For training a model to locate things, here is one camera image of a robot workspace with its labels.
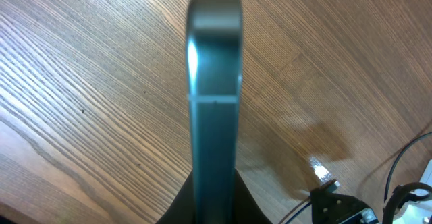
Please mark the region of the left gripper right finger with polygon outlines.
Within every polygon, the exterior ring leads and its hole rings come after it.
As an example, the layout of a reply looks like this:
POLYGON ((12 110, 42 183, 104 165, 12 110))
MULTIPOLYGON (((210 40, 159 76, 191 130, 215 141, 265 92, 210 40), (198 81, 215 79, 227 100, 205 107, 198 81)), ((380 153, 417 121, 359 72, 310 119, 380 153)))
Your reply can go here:
POLYGON ((235 224, 271 224, 259 208, 239 172, 235 170, 232 223, 235 224))

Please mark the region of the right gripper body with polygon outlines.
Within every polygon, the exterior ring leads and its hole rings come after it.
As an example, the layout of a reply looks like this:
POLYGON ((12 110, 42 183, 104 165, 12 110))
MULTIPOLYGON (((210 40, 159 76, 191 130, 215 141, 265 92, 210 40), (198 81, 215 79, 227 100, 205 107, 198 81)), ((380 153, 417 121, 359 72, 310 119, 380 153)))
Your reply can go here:
POLYGON ((313 224, 376 224, 372 208, 353 196, 324 190, 310 193, 313 224))

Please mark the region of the smartphone with cyan screen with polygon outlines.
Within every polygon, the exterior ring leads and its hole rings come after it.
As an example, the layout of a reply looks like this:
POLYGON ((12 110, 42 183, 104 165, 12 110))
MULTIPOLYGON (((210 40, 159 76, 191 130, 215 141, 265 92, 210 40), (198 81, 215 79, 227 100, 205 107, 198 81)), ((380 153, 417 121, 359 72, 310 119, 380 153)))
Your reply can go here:
POLYGON ((190 0, 186 67, 197 223, 230 223, 242 83, 241 0, 190 0))

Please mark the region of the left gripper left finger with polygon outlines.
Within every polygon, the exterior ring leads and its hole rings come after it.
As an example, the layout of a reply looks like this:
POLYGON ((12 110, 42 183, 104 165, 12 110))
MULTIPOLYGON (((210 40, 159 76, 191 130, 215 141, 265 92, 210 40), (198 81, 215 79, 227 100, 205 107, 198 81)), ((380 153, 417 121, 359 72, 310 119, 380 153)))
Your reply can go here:
POLYGON ((186 178, 173 202, 156 224, 195 224, 193 174, 186 178))

